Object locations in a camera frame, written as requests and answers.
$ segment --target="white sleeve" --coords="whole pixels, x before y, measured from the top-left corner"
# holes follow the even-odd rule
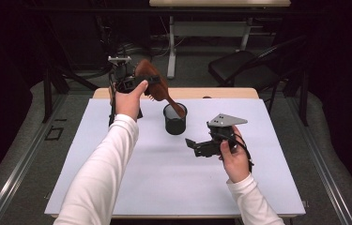
[[[245,225],[278,225],[284,224],[261,194],[257,183],[250,174],[238,183],[227,181],[227,186],[237,202],[243,223]]]
[[[133,119],[118,114],[73,179],[54,224],[109,224],[126,165],[138,139]]]

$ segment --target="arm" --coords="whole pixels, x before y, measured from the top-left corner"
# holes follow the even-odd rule
[[[54,224],[109,224],[126,165],[138,139],[141,82],[130,94],[116,93],[117,116],[108,134],[78,171]]]
[[[251,174],[235,184],[228,180],[227,185],[237,202],[244,224],[283,224],[283,220],[278,217],[261,194]]]
[[[233,130],[241,137],[237,127],[233,126]],[[242,147],[237,145],[235,153],[231,154],[228,142],[224,141],[220,148],[222,151],[221,159],[229,176],[227,185],[237,202],[243,223],[246,225],[283,224],[283,220],[267,203],[250,174],[248,158]]]

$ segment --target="white paper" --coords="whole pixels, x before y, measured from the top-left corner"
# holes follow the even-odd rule
[[[187,107],[187,128],[180,135],[164,128],[166,101],[141,100],[143,118],[117,197],[114,216],[237,216],[218,157],[196,157],[185,139],[206,142],[207,121],[219,113],[248,120],[238,125],[253,159],[253,176],[269,204],[280,215],[305,210],[283,151],[261,99],[205,98],[176,100]],[[90,99],[69,149],[63,171],[45,214],[58,214],[74,175],[108,130],[108,99]]]

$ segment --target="finger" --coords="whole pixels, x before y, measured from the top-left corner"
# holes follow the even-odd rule
[[[228,158],[232,157],[228,141],[222,141],[222,143],[220,144],[220,150],[222,151],[222,159],[228,160]]]
[[[237,126],[232,125],[232,130],[234,130],[234,133],[236,134],[236,139],[237,139],[237,141],[240,142],[240,143],[245,143],[245,142],[243,141],[242,134],[240,134],[239,129],[237,129]]]
[[[134,90],[131,92],[131,94],[136,95],[139,98],[144,93],[144,91],[147,89],[147,87],[148,87],[148,81],[143,80],[142,82],[140,82],[140,84],[138,84],[137,87],[134,88]]]

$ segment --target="black mug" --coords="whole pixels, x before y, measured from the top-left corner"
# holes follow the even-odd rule
[[[185,112],[184,117],[179,117],[173,107],[168,104],[163,109],[164,122],[166,130],[169,134],[178,135],[182,134],[186,129],[187,123],[187,107],[181,103],[177,103]]]

